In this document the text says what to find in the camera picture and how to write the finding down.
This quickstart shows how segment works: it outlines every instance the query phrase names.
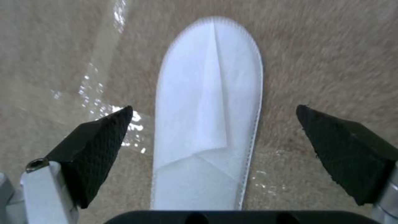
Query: textured gripper pad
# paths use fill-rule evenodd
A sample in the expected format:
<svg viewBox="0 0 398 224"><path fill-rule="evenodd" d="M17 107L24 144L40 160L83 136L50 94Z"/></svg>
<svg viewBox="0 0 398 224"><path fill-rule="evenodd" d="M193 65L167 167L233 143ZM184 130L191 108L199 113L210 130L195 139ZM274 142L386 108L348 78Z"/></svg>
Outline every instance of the textured gripper pad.
<svg viewBox="0 0 398 224"><path fill-rule="evenodd" d="M46 156L61 164L72 199L81 208L87 208L106 180L132 115L132 107L127 106L83 123Z"/></svg>
<svg viewBox="0 0 398 224"><path fill-rule="evenodd" d="M374 203L398 160L398 150L360 123L303 105L296 114L332 179L358 205Z"/></svg>

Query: white slipper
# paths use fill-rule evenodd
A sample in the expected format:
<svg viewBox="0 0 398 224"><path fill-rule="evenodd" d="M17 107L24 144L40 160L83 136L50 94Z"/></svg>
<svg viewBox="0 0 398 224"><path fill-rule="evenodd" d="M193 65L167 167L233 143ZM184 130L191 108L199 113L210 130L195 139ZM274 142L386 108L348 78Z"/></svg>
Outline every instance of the white slipper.
<svg viewBox="0 0 398 224"><path fill-rule="evenodd" d="M241 25L205 18L178 36L156 92L152 209L242 208L262 88L260 53Z"/></svg>

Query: black rubber gripper pad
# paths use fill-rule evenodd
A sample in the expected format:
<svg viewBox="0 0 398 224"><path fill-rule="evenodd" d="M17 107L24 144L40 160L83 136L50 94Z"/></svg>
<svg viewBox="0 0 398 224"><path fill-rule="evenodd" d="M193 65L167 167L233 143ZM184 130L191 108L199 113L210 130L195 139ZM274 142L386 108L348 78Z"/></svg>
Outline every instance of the black rubber gripper pad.
<svg viewBox="0 0 398 224"><path fill-rule="evenodd" d="M46 157L61 164L71 197L87 208L106 180L131 122L127 106L99 120L83 123Z"/></svg>
<svg viewBox="0 0 398 224"><path fill-rule="evenodd" d="M296 115L332 179L358 205L374 203L398 160L398 150L360 123L303 105Z"/></svg>

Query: beige carpet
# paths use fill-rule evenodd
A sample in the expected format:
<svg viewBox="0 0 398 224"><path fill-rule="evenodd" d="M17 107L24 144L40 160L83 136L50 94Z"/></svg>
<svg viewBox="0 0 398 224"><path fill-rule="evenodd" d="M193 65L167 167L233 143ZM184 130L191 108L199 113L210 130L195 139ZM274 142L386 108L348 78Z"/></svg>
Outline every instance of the beige carpet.
<svg viewBox="0 0 398 224"><path fill-rule="evenodd" d="M80 222L148 209L163 55L187 25L213 15L245 26L265 65L244 209L368 215L322 168L295 108L362 122L398 146L395 0L3 0L0 170L17 185L26 163L79 123L130 104L134 124Z"/></svg>

